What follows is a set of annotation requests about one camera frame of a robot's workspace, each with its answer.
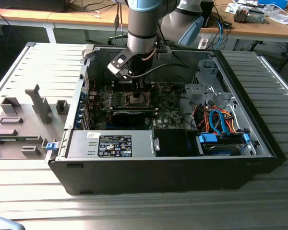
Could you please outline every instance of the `gray robot arm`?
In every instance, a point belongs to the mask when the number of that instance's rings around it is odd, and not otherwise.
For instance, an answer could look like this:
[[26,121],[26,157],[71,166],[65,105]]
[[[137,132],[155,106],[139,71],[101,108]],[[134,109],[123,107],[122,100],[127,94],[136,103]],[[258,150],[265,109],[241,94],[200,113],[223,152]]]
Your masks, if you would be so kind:
[[142,60],[154,52],[158,24],[162,18],[161,28],[166,39],[180,45],[191,44],[204,21],[200,2],[201,0],[128,0],[127,48],[109,63],[109,70],[119,78],[128,78],[134,74],[143,74],[149,69],[152,59]]

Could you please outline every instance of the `computer case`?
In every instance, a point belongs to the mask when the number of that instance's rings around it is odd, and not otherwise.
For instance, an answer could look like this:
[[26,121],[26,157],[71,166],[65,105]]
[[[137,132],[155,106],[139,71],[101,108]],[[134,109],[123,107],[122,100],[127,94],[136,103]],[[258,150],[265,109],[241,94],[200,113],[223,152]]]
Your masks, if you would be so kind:
[[2,9],[26,9],[64,12],[71,0],[0,0]]
[[[147,124],[141,128],[131,125],[129,120],[115,124],[115,120],[110,119],[117,112],[125,111],[124,114],[133,115],[136,121],[141,120],[138,110],[120,109],[124,98],[127,101],[126,95],[131,98],[128,82],[115,79],[107,70],[108,63],[121,49],[94,47],[83,60],[85,64],[77,81],[63,138],[57,147],[49,143],[45,161],[67,193],[104,195],[238,189],[255,175],[270,173],[286,161],[220,51],[174,50],[179,59],[188,60],[192,66],[184,71],[163,68],[162,72],[145,79],[148,86],[156,84],[149,87],[150,104],[156,102],[153,114],[147,103],[141,105],[145,109],[141,109],[140,114],[145,115]],[[154,65],[165,62],[155,60]],[[180,74],[181,82],[173,80],[177,91],[164,91],[168,88],[164,85],[162,88],[162,84]],[[178,100],[170,100],[176,95]],[[224,144],[206,139],[204,141],[211,143],[203,145],[199,133],[192,129],[193,102],[199,105],[208,98],[234,113],[240,127],[238,132],[248,133],[246,136],[251,140],[242,140],[240,153],[234,153],[236,144],[234,149],[231,147],[234,139],[223,139]],[[179,113],[185,120],[189,119],[188,122],[181,127],[183,120],[175,112],[172,115],[162,112],[167,106],[174,110],[179,106]]]

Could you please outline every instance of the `blue cable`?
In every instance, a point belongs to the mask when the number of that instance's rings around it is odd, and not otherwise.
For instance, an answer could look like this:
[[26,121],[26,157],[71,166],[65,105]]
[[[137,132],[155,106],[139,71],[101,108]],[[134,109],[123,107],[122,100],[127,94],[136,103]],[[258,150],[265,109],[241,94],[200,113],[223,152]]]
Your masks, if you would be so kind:
[[223,129],[223,132],[226,134],[226,135],[230,135],[230,132],[228,131],[226,125],[225,125],[225,121],[224,121],[224,117],[221,113],[221,111],[218,111],[218,110],[213,110],[210,112],[210,116],[209,116],[209,123],[210,123],[210,126],[211,128],[217,132],[219,135],[221,135],[221,132],[219,130],[217,130],[213,124],[213,114],[214,113],[218,113],[219,116],[220,116],[220,121],[221,121],[221,126],[222,126],[222,129]]
[[222,39],[222,26],[220,24],[220,22],[214,18],[214,20],[216,21],[216,23],[218,23],[219,25],[219,28],[220,28],[220,38],[219,38],[219,42],[217,43],[216,47],[215,47],[215,50],[218,48],[218,46],[220,45],[220,42],[221,42],[221,39]]

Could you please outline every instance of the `power supply label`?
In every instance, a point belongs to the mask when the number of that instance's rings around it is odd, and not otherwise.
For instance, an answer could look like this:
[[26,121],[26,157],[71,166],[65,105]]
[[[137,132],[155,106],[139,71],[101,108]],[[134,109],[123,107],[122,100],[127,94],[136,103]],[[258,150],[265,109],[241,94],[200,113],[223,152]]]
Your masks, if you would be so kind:
[[132,157],[130,135],[100,136],[99,157]]

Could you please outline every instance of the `electronic device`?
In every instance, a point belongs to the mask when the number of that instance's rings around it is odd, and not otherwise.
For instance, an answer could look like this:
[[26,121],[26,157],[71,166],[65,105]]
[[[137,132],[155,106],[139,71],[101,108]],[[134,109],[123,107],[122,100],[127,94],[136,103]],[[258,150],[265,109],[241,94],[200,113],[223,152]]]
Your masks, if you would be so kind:
[[0,8],[64,12],[71,0],[0,0]]
[[248,9],[239,6],[234,14],[234,21],[237,23],[263,23],[264,13],[256,8]]
[[288,4],[288,0],[258,0],[258,4],[259,5],[273,4],[284,9]]
[[0,217],[0,229],[25,230],[23,225],[2,217]]
[[173,50],[190,67],[155,70],[139,90],[107,70],[123,48],[91,48],[63,138],[46,147],[69,194],[236,189],[286,160],[220,51]]
[[232,23],[229,23],[229,22],[226,22],[226,21],[223,21],[223,28],[225,29],[231,29],[232,27]]

